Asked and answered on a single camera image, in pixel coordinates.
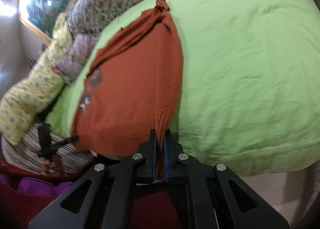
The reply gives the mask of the person's left hand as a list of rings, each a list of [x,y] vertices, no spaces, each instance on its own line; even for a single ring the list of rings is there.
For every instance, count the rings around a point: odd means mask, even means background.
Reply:
[[[54,155],[51,161],[44,159],[42,163],[41,174],[52,176],[63,175],[63,167],[60,156]]]

